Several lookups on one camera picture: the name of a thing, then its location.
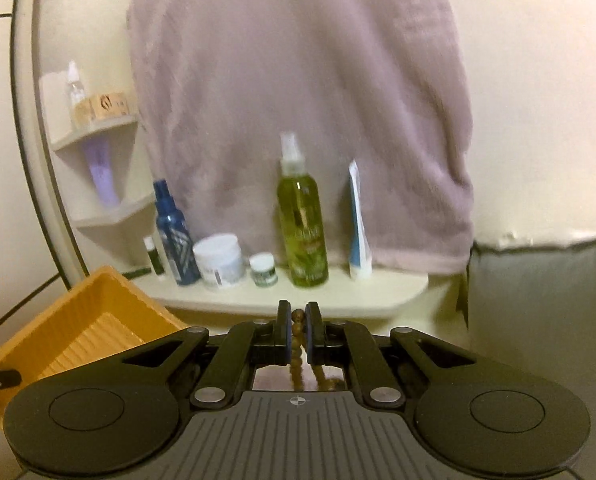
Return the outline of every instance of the pink towel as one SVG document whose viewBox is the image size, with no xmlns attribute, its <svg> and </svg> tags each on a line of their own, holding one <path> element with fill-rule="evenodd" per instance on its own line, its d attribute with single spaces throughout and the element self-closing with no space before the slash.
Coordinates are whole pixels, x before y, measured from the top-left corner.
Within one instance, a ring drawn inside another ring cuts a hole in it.
<svg viewBox="0 0 596 480">
<path fill-rule="evenodd" d="M 348 165 L 374 264 L 460 272 L 472 243 L 471 113 L 447 0 L 133 0 L 152 170 L 191 235 L 284 257 L 280 138 L 296 131 L 329 260 L 347 260 Z"/>
</svg>

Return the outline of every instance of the metal screw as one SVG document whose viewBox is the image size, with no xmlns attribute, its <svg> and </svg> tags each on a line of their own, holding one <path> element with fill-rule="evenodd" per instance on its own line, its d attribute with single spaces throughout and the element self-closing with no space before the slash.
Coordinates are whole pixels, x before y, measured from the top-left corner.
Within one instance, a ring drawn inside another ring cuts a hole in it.
<svg viewBox="0 0 596 480">
<path fill-rule="evenodd" d="M 399 400 L 400 397 L 402 397 L 402 394 L 395 388 L 390 388 L 388 386 L 374 388 L 369 395 L 371 396 L 371 399 L 376 402 L 396 402 L 396 400 Z"/>
<path fill-rule="evenodd" d="M 206 386 L 200 388 L 193 394 L 195 400 L 200 402 L 220 402 L 225 397 L 224 390 L 222 388 L 216 388 L 215 386 Z"/>
</svg>

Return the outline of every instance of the corner shelf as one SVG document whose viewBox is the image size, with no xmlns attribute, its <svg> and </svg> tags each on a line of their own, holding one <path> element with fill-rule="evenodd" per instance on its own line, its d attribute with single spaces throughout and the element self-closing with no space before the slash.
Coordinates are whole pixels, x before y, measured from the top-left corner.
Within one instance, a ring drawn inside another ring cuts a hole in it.
<svg viewBox="0 0 596 480">
<path fill-rule="evenodd" d="M 105 130 L 111 130 L 120 126 L 126 126 L 127 124 L 137 123 L 137 121 L 138 116 L 136 114 L 93 121 L 87 126 L 83 126 L 82 128 L 71 131 L 60 140 L 52 142 L 51 147 L 54 152 L 57 152 L 58 150 L 62 150 L 63 148 L 73 144 L 74 142 L 78 142 L 79 140 L 94 136 L 95 134 L 99 134 Z"/>
<path fill-rule="evenodd" d="M 211 290 L 201 281 L 178 286 L 170 275 L 159 280 L 154 274 L 133 280 L 142 291 L 163 304 L 197 312 L 221 312 L 253 316 L 275 316 L 279 300 L 294 308 L 318 301 L 328 317 L 386 318 L 427 288 L 426 274 L 374 269 L 367 280 L 354 282 L 346 269 L 331 267 L 329 280 L 314 288 L 298 288 L 286 269 L 277 269 L 278 283 L 268 288 L 255 286 L 250 276 L 225 290 Z"/>
<path fill-rule="evenodd" d="M 73 219 L 72 226 L 75 228 L 83 228 L 117 225 L 135 215 L 138 211 L 153 204 L 154 201 L 155 195 L 152 192 L 140 197 L 138 200 L 123 200 L 117 207 L 104 211 L 103 213 L 87 218 Z"/>
</svg>

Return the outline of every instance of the purple tube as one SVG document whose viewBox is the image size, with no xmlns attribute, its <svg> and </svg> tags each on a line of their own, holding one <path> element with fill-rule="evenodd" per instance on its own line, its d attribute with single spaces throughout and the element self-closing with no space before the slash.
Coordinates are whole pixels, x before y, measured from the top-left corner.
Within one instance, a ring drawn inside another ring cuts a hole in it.
<svg viewBox="0 0 596 480">
<path fill-rule="evenodd" d="M 82 143 L 82 147 L 100 202 L 109 208 L 118 206 L 120 200 L 114 189 L 109 139 L 106 136 L 91 137 Z"/>
</svg>

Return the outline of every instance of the white jar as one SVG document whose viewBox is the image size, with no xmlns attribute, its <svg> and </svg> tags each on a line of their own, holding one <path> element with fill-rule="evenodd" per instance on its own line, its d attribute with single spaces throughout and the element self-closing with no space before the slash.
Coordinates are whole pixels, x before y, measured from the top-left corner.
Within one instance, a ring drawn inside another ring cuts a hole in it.
<svg viewBox="0 0 596 480">
<path fill-rule="evenodd" d="M 193 256 L 204 283 L 211 288 L 236 285 L 245 275 L 236 235 L 219 234 L 203 238 L 193 245 Z"/>
</svg>

